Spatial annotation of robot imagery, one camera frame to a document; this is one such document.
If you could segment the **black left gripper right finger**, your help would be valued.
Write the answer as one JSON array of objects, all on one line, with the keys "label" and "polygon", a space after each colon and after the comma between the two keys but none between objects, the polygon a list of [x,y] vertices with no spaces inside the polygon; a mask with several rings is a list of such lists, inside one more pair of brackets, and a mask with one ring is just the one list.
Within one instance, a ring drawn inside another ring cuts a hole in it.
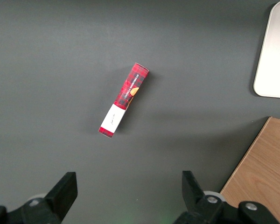
[{"label": "black left gripper right finger", "polygon": [[191,171],[182,171],[182,197],[187,211],[176,224],[278,224],[270,210],[257,202],[242,201],[235,208],[219,193],[205,194]]}]

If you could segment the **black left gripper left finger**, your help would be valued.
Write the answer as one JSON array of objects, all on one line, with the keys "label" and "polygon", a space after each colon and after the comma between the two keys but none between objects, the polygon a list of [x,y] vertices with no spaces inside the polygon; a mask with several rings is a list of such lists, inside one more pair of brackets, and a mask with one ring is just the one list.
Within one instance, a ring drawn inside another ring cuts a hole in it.
[{"label": "black left gripper left finger", "polygon": [[76,198],[76,172],[67,172],[44,196],[34,196],[10,212],[0,205],[0,224],[60,224]]}]

